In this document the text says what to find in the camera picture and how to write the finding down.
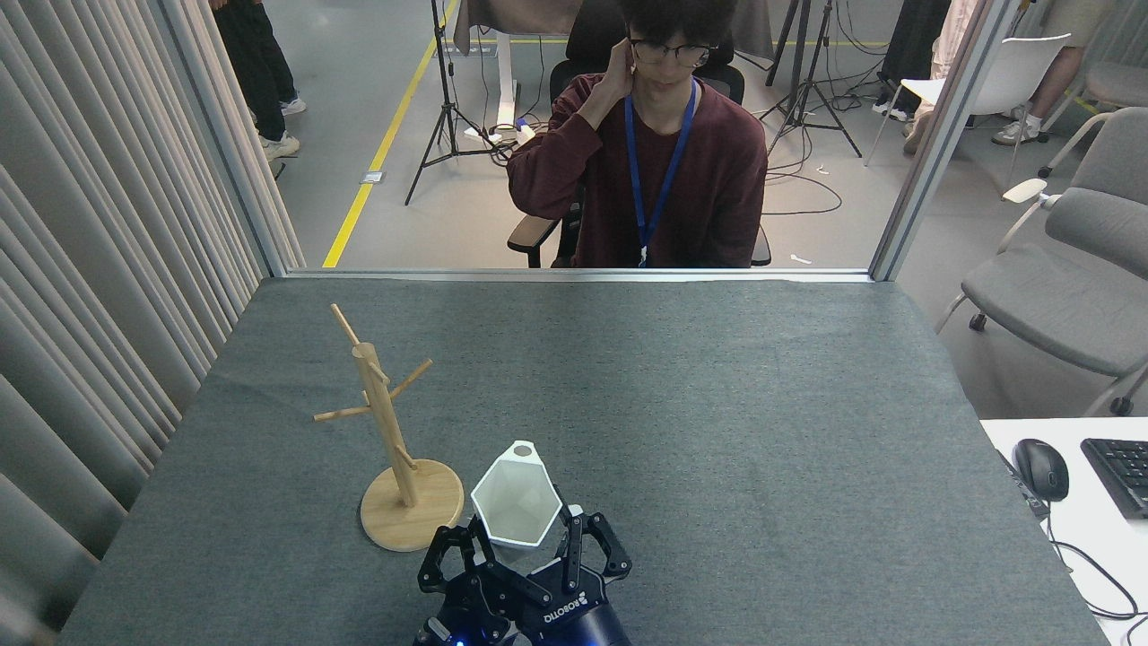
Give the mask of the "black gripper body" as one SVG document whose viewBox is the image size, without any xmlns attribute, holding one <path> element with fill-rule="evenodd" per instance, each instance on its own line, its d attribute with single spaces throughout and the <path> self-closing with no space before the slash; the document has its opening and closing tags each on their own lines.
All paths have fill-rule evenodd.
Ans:
<svg viewBox="0 0 1148 646">
<path fill-rule="evenodd" d="M 553 597 L 553 607 L 528 607 L 515 621 L 533 645 L 631 645 L 605 594 L 603 578 L 587 577 L 577 592 Z"/>
<path fill-rule="evenodd" d="M 484 605 L 476 575 L 458 575 L 448 581 L 441 609 L 422 622 L 414 645 L 512 645 L 519 637 L 514 622 L 520 612 L 504 610 Z"/>
</svg>

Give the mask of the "person's right hand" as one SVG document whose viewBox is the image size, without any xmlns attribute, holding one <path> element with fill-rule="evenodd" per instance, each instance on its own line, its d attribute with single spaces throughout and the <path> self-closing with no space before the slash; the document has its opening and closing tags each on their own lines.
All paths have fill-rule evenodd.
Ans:
<svg viewBox="0 0 1148 646">
<path fill-rule="evenodd" d="M 585 98 L 583 106 L 577 108 L 580 115 L 590 127 L 598 130 L 614 106 L 628 94 L 634 84 L 634 57 L 631 42 L 623 38 L 610 52 L 608 67 Z"/>
</svg>

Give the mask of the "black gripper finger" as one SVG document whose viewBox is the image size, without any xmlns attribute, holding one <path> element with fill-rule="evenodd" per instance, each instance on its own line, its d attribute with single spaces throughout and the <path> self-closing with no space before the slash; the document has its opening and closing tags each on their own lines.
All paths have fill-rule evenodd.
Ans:
<svg viewBox="0 0 1148 646">
<path fill-rule="evenodd" d="M 566 538 L 559 544 L 559 560 L 563 561 L 563 591 L 574 591 L 579 585 L 579 573 L 581 573 L 582 561 L 582 538 L 589 534 L 597 540 L 606 565 L 600 576 L 606 578 L 625 578 L 631 573 L 631 559 L 627 555 L 621 540 L 613 532 L 602 512 L 585 512 L 574 514 L 571 511 L 559 512 L 563 527 L 566 528 Z"/>
<path fill-rule="evenodd" d="M 484 605 L 489 608 L 501 602 L 521 602 L 537 608 L 549 608 L 553 597 L 546 587 L 527 576 L 501 565 L 499 560 L 484 559 L 475 565 L 475 573 L 483 589 Z"/>
<path fill-rule="evenodd" d="M 496 554 L 492 552 L 484 522 L 480 516 L 472 516 L 466 527 L 466 534 L 471 540 L 471 546 L 466 548 L 466 569 L 468 573 L 476 573 L 482 568 L 491 568 L 496 563 Z"/>
<path fill-rule="evenodd" d="M 418 584 L 422 592 L 447 593 L 448 579 L 443 576 L 441 565 L 450 548 L 458 548 L 466 576 L 475 569 L 474 537 L 467 526 L 439 527 L 430 540 L 430 546 L 422 557 L 422 567 L 418 573 Z"/>
</svg>

